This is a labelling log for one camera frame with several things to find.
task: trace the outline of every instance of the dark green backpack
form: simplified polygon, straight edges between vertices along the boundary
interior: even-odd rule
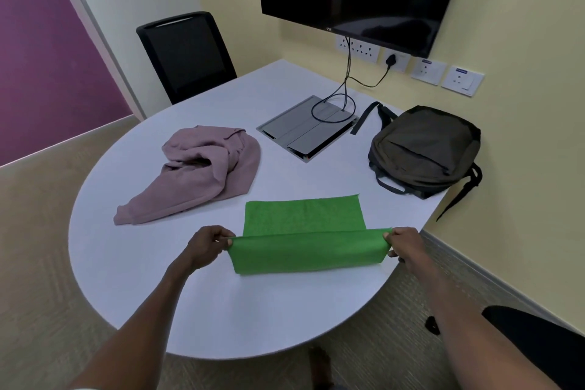
[[[481,131],[471,122],[435,108],[414,107],[400,116],[380,102],[362,114],[352,130],[356,134],[369,113],[378,107],[382,130],[373,138],[368,158],[378,183],[396,194],[426,199],[469,177],[459,194],[437,218],[462,200],[481,182],[481,169],[474,163]],[[388,177],[404,190],[380,180]]]

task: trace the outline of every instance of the yellow wall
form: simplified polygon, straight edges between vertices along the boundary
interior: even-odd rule
[[[346,56],[332,34],[264,16],[260,0],[202,3],[239,74],[284,57],[342,79]],[[431,58],[484,72],[475,97],[398,73],[362,89],[400,108],[461,115],[483,132],[483,183],[426,229],[585,332],[585,0],[452,0]],[[363,81],[382,73],[352,66]]]

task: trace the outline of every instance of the white round table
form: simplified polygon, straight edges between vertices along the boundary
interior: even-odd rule
[[[156,287],[166,268],[203,225],[242,234],[250,200],[294,200],[360,194],[368,228],[420,230],[442,198],[421,201],[379,187],[367,164],[376,114],[360,133],[342,136],[311,162],[293,157],[256,127],[311,94],[338,83],[277,61],[174,105],[116,142],[82,186],[69,224],[73,273],[94,309],[120,328]],[[373,100],[353,92],[358,112]],[[260,142],[260,168],[250,192],[142,225],[115,226],[116,207],[140,193],[165,163],[161,146],[195,125],[245,128]],[[253,357],[309,341],[345,321],[382,287],[397,261],[303,274],[236,275],[222,253],[187,280],[167,351],[207,359]]]

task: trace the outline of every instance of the wall socket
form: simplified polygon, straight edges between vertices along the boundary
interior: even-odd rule
[[[483,77],[484,75],[481,73],[474,73],[470,70],[452,66],[443,81],[442,87],[471,97],[475,94]]]
[[[438,85],[441,83],[447,64],[444,62],[430,61],[428,59],[417,58],[411,77],[426,83]]]
[[[410,58],[412,57],[407,53],[395,51],[390,48],[384,48],[384,53],[382,54],[380,65],[386,68],[386,60],[388,60],[392,54],[396,55],[396,63],[392,65],[390,69],[392,71],[398,71],[399,73],[406,73],[406,67],[408,67],[408,62],[410,62]]]
[[[352,57],[357,57],[364,61],[376,63],[380,54],[380,47],[368,44],[367,42],[349,39],[352,47]],[[344,36],[337,35],[336,48],[340,51],[347,52],[347,41]]]

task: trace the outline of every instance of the pink cloth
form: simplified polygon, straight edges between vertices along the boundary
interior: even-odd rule
[[[260,164],[260,145],[241,128],[183,128],[163,145],[169,162],[128,204],[116,225],[142,224],[210,200],[248,193]]]

